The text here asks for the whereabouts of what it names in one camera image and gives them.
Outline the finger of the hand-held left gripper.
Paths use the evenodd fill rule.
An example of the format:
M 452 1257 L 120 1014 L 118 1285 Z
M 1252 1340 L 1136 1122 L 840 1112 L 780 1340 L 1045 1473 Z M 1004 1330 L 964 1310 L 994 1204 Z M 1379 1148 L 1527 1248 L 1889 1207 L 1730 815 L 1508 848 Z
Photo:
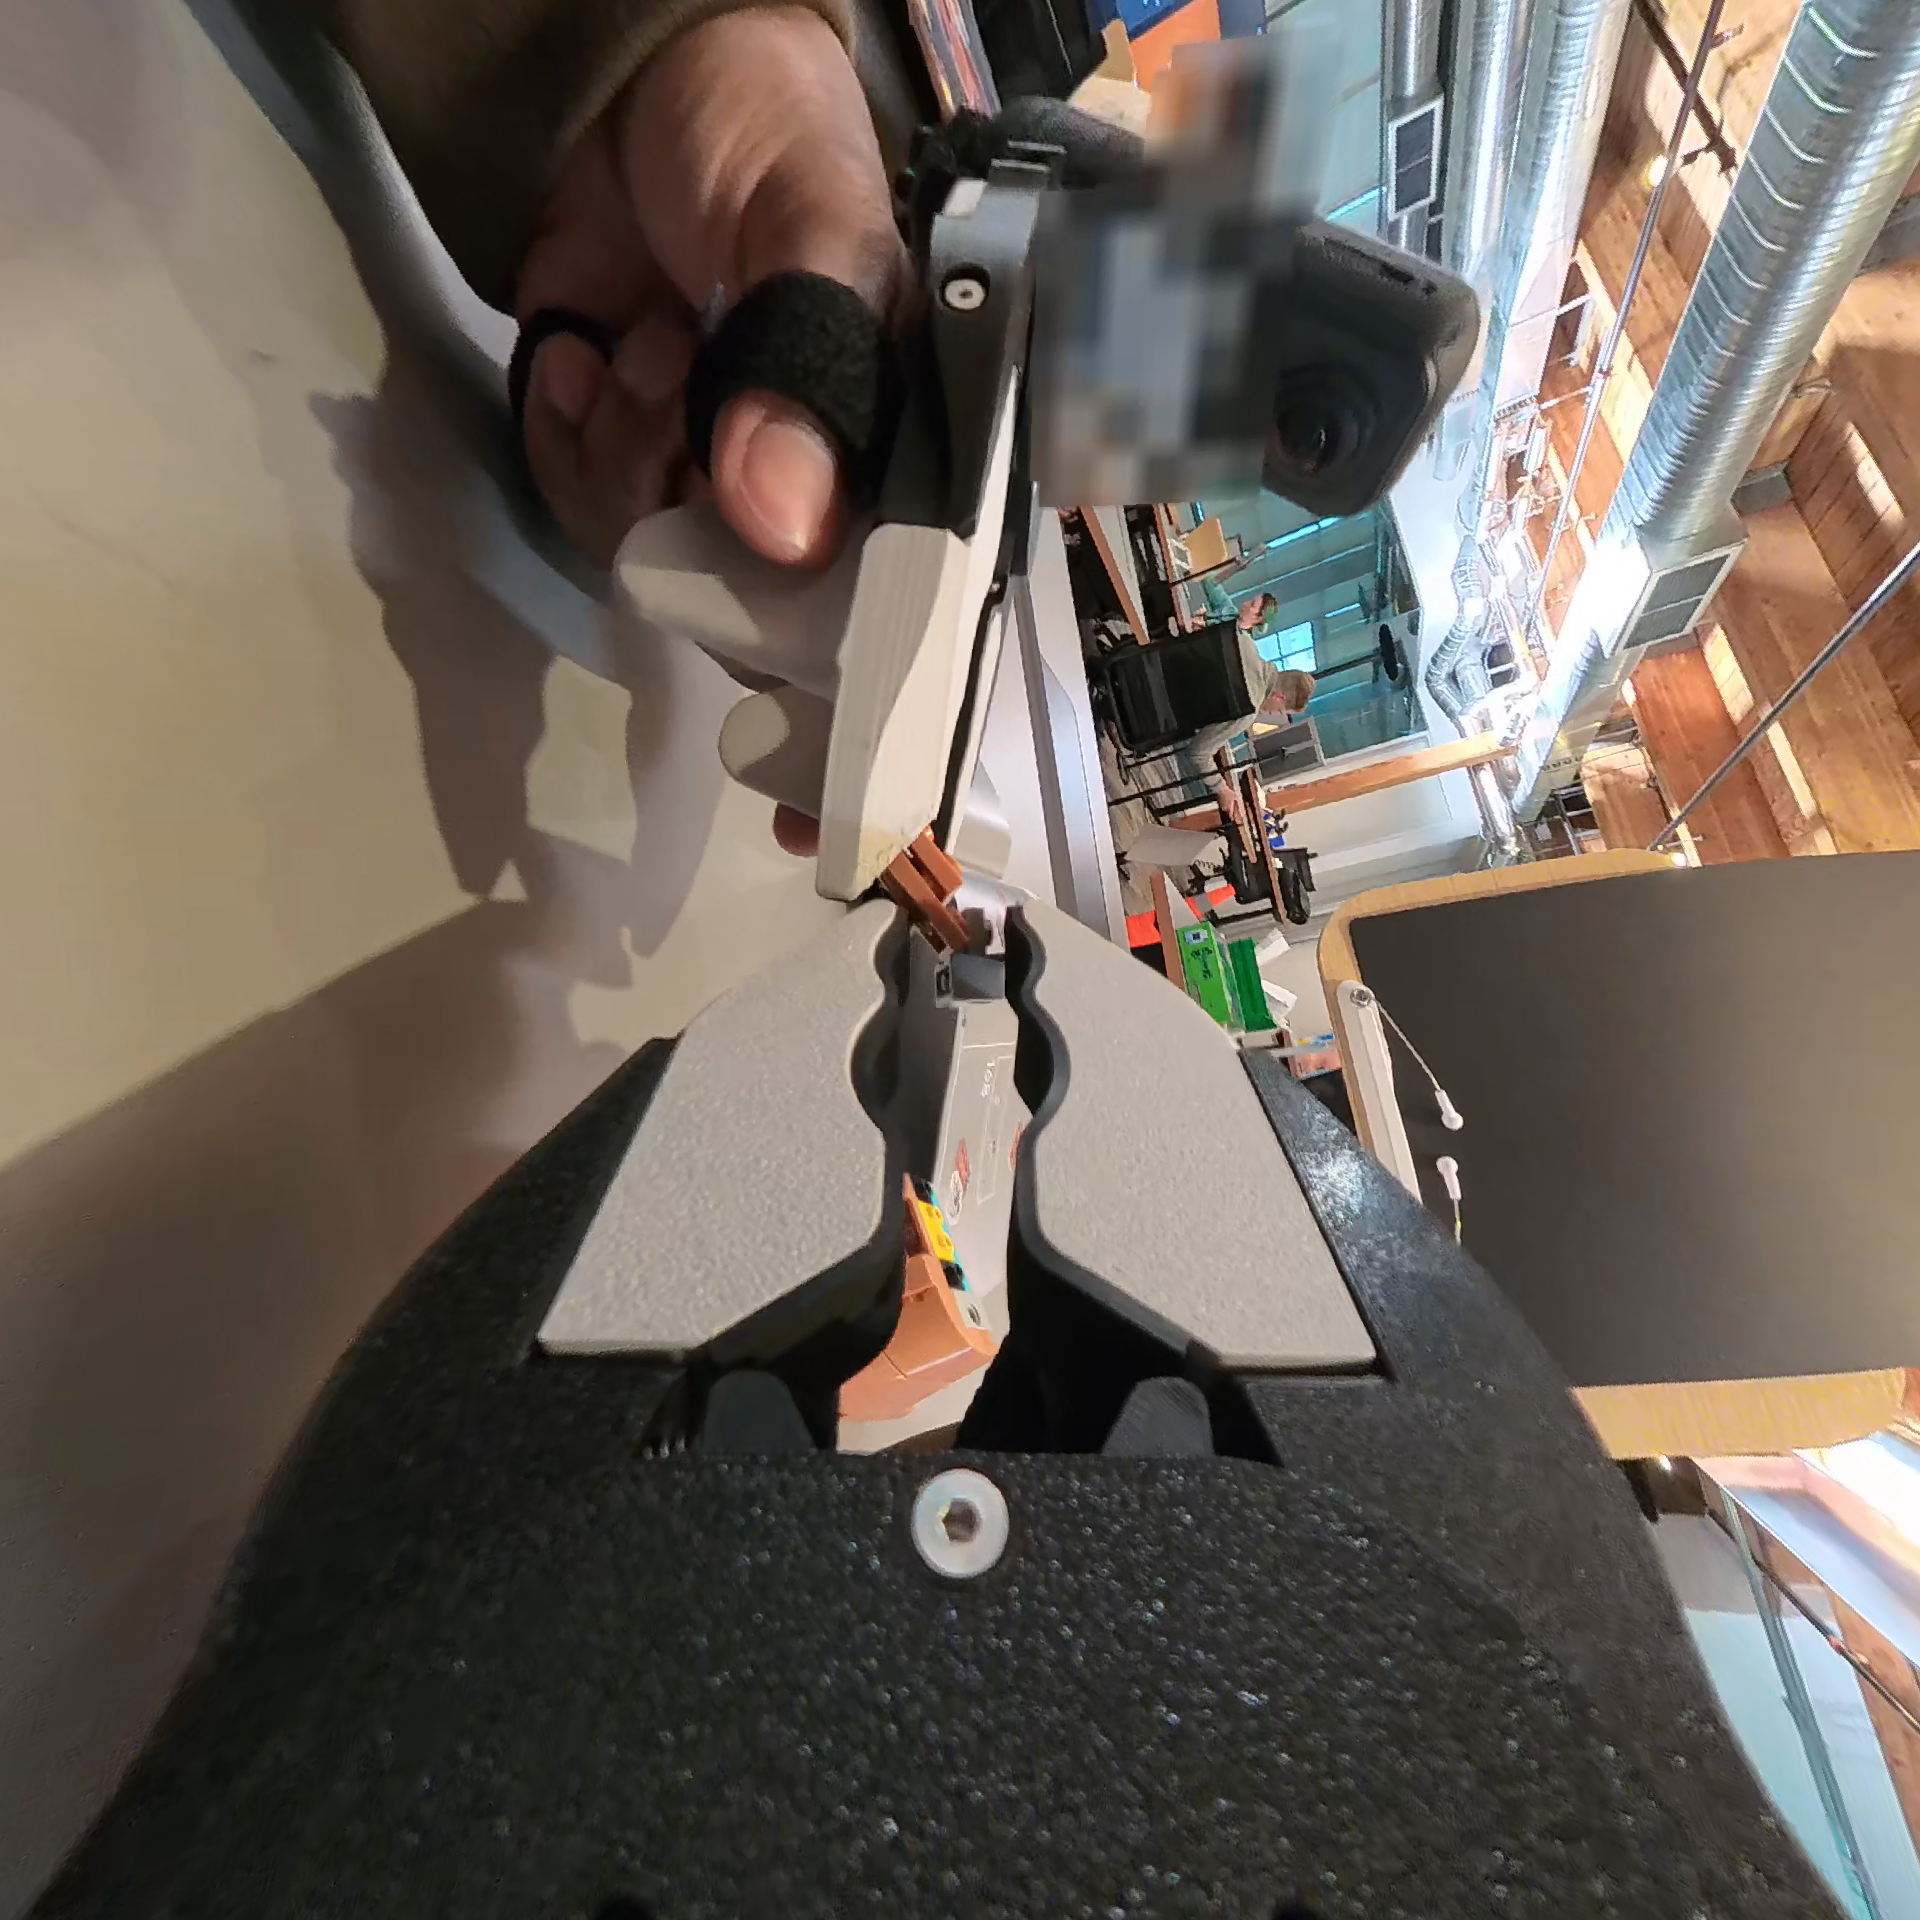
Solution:
M 1010 372 L 973 486 L 973 536 L 887 519 L 863 542 L 829 732 L 824 900 L 858 900 L 925 827 L 947 849 L 967 812 L 1003 652 L 1021 397 Z
M 968 813 L 949 851 L 963 867 L 955 903 L 963 910 L 1004 910 L 1040 897 L 1040 837 L 999 813 Z

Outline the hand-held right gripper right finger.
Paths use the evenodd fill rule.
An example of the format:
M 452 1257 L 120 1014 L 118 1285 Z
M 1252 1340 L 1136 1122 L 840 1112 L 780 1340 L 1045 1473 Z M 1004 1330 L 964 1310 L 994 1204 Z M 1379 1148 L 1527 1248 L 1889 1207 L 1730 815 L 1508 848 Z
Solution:
M 1029 1112 L 1016 1250 L 1237 1373 L 1362 1373 L 1379 1347 L 1242 1053 L 1080 919 L 1007 919 Z

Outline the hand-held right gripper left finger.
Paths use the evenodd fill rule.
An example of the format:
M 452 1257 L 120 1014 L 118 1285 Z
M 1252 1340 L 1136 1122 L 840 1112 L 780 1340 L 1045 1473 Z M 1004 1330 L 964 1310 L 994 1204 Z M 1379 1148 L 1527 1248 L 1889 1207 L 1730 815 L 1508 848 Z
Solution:
M 905 929 L 860 903 L 707 1005 L 673 1046 L 540 1323 L 565 1358 L 738 1363 L 855 1318 L 901 1252 L 863 1093 Z

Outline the orange brick plate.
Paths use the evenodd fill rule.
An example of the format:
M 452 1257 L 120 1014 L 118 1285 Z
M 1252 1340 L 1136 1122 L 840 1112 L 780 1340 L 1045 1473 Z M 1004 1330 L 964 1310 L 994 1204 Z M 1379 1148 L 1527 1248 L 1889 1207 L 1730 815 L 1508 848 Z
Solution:
M 935 827 L 923 827 L 880 872 L 885 894 L 905 911 L 925 942 L 945 954 L 973 947 L 973 929 L 955 900 L 964 872 L 939 841 Z

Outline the grey instruction booklet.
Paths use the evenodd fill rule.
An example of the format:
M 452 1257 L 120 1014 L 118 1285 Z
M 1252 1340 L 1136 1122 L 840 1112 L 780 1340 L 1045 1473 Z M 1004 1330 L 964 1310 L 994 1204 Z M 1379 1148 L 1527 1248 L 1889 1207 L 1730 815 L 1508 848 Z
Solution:
M 1019 1019 L 1003 999 L 915 997 L 902 1019 L 908 1163 L 930 1186 L 958 1266 L 997 1334 L 1010 1328 L 1007 1263 L 1031 1109 L 1016 1088 Z

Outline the grey desk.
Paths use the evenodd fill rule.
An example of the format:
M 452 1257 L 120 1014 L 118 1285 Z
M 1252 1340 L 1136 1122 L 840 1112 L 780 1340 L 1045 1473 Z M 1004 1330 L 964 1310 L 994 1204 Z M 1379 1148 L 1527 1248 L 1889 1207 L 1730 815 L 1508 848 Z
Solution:
M 846 914 L 523 528 L 511 327 L 306 52 L 4 4 L 4 1915 L 403 1274 Z

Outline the person's left hand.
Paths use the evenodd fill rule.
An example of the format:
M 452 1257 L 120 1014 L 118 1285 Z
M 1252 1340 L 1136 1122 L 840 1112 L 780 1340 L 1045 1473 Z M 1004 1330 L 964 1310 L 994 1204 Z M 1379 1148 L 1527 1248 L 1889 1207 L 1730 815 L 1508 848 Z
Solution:
M 709 464 L 684 387 L 718 296 L 773 276 L 834 280 L 883 319 L 910 293 L 883 146 L 853 56 L 803 6 L 724 12 L 677 36 L 574 141 L 516 281 L 515 316 L 606 329 L 533 352 L 523 440 L 551 515 L 610 568 L 645 517 L 709 499 L 774 564 L 827 564 L 844 536 L 840 453 L 806 408 L 741 391 Z

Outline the green printed box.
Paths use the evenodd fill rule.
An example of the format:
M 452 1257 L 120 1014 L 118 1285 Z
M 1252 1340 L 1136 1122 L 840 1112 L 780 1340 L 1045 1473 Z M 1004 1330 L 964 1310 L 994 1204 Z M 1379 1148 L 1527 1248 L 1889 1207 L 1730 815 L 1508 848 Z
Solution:
M 1260 944 L 1228 937 L 1215 924 L 1185 924 L 1172 934 L 1180 983 L 1225 1032 L 1263 1040 L 1289 1028 L 1294 997 L 1269 985 L 1260 971 Z

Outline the black office chair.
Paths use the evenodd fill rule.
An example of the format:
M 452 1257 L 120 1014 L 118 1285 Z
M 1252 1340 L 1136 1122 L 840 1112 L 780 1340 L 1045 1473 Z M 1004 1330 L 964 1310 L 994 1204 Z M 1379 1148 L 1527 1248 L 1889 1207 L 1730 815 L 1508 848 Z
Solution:
M 1100 711 L 1117 742 L 1136 754 L 1165 754 L 1206 727 L 1251 719 L 1263 694 L 1234 620 L 1114 647 L 1088 665 Z

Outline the black panel with wooden rim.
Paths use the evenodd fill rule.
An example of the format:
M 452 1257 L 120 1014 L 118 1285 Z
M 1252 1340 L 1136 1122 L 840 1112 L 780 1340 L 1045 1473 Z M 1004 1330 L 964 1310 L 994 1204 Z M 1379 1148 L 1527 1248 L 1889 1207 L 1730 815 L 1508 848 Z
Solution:
M 1918 853 L 1644 851 L 1385 886 L 1317 944 L 1388 1025 L 1421 1199 L 1618 1460 L 1917 1422 Z

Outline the white bracket bar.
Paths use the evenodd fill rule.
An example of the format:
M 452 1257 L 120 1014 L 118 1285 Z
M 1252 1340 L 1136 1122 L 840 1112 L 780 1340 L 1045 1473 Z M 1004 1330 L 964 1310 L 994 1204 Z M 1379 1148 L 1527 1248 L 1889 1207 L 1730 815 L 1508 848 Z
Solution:
M 1394 1047 L 1380 999 L 1361 982 L 1340 980 L 1333 987 L 1330 1007 L 1357 1135 L 1421 1199 L 1422 1176 L 1400 1109 Z

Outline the silver ventilation duct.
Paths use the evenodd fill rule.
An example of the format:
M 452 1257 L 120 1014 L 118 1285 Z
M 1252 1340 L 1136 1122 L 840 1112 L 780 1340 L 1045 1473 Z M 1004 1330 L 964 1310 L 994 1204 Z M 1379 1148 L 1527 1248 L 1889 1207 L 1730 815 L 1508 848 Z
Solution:
M 1917 165 L 1918 6 L 1800 4 L 1516 756 L 1573 772 L 1647 654 L 1691 639 L 1749 536 L 1734 498 Z
M 1382 4 L 1385 237 L 1516 321 L 1573 248 L 1627 2 Z

